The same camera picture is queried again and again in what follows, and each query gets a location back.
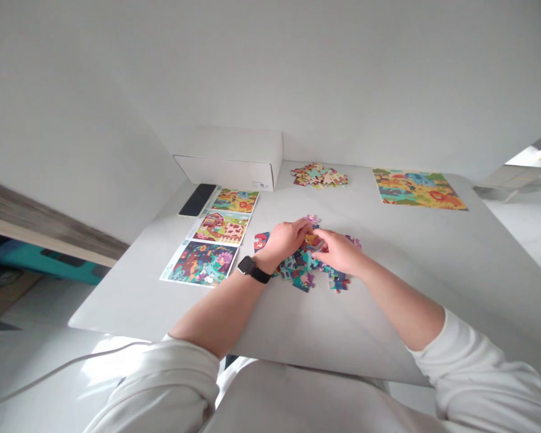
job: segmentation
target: person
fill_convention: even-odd
[[[279,224],[254,255],[256,266],[271,274],[310,230],[303,218]],[[437,417],[403,406],[366,378],[247,358],[221,374],[219,395],[219,361],[265,290],[235,271],[144,353],[139,369],[117,387],[86,431],[541,432],[541,377],[533,368],[507,361],[486,336],[345,236],[311,233],[325,241],[316,258],[364,283],[429,377],[437,391]]]

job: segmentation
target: watch face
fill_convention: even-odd
[[[249,256],[246,256],[244,259],[242,259],[239,263],[239,271],[243,274],[250,274],[252,270],[255,267],[254,260],[252,260]]]

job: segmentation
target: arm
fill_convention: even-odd
[[[437,389],[439,417],[484,432],[541,431],[541,377],[486,336],[327,230],[316,258],[358,276]]]
[[[443,307],[369,259],[345,236],[322,229],[313,230],[313,234],[323,238],[328,247],[313,256],[359,277],[409,349],[421,350],[439,335],[445,322]]]
[[[306,218],[276,226],[264,249],[253,257],[257,266],[272,274],[301,246],[311,227]],[[207,349],[222,359],[239,339],[263,289],[263,283],[235,271],[194,305],[168,334]]]
[[[253,257],[268,274],[292,255],[311,228],[301,218],[274,228]],[[235,271],[173,326],[174,340],[153,345],[110,396],[86,432],[199,431],[218,395],[219,360],[245,328],[264,284]]]

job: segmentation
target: white wall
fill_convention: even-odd
[[[0,1],[0,183],[132,242],[184,174],[55,1]]]
[[[285,159],[479,181],[541,136],[541,0],[77,2],[171,153],[199,124]]]

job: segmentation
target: pile of puzzle pieces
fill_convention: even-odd
[[[295,184],[313,188],[324,189],[329,186],[348,185],[346,174],[341,174],[333,168],[325,168],[322,164],[312,162],[302,168],[295,168],[290,174],[296,177]]]
[[[307,219],[313,223],[313,228],[319,228],[319,221],[316,215],[307,215]],[[255,235],[254,239],[254,252],[261,250],[266,245],[269,239],[269,232],[259,233]],[[352,238],[349,235],[345,235],[356,247],[361,248],[361,243],[358,239]],[[329,265],[313,258],[313,251],[320,251],[323,240],[316,235],[307,234],[305,242],[300,246],[295,253],[287,257],[275,272],[273,277],[282,276],[283,280],[290,280],[294,287],[308,292],[309,288],[314,287],[314,276],[310,274],[313,269],[323,271],[329,276],[329,287],[340,293],[341,290],[347,290],[349,280],[347,275],[333,269]]]

